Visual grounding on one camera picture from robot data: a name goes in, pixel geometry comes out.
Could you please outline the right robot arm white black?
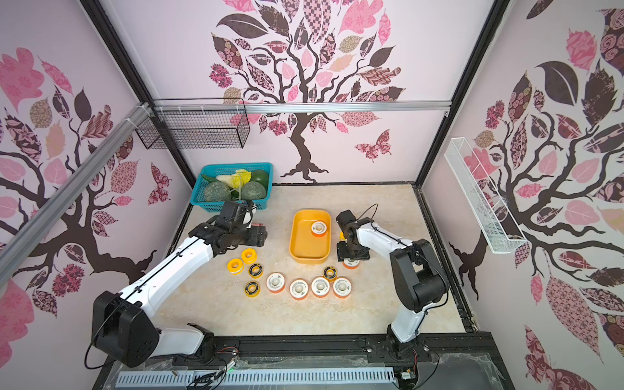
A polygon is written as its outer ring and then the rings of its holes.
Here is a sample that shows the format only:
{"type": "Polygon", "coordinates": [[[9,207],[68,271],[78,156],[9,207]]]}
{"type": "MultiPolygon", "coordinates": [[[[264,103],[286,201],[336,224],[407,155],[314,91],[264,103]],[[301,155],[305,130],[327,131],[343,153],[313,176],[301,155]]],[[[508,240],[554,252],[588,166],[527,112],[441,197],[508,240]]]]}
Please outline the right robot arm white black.
{"type": "Polygon", "coordinates": [[[388,232],[373,219],[342,211],[336,222],[343,238],[336,245],[340,263],[364,262],[375,252],[389,261],[396,295],[401,302],[388,326],[388,347],[403,352],[417,343],[430,311],[445,306],[448,277],[433,245],[426,239],[407,240],[388,232]]]}

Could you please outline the yellow plastic storage box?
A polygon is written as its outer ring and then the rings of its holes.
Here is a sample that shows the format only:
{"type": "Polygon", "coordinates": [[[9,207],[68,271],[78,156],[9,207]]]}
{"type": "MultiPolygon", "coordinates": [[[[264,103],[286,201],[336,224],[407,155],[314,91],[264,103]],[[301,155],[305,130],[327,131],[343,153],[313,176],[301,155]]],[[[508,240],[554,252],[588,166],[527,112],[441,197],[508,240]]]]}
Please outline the yellow plastic storage box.
{"type": "Polygon", "coordinates": [[[324,263],[332,249],[331,225],[331,216],[327,211],[317,209],[298,211],[292,222],[289,243],[291,257],[300,264],[324,263]],[[317,220],[325,222],[328,226],[328,232],[323,237],[315,237],[310,230],[310,226],[317,220]]]}

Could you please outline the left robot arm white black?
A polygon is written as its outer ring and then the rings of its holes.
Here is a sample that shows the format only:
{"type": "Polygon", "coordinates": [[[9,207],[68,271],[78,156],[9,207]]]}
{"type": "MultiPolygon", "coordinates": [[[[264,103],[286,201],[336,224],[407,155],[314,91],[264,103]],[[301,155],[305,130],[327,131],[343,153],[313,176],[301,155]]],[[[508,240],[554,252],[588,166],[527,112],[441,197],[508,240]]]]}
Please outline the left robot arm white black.
{"type": "Polygon", "coordinates": [[[214,334],[195,323],[159,328],[159,307],[195,271],[213,258],[240,246],[262,247],[267,229],[254,224],[257,204],[226,201],[221,212],[198,224],[180,246],[154,269],[120,292],[105,291],[94,301],[89,348],[98,349],[126,367],[151,358],[182,355],[208,364],[215,357],[214,334]]]}

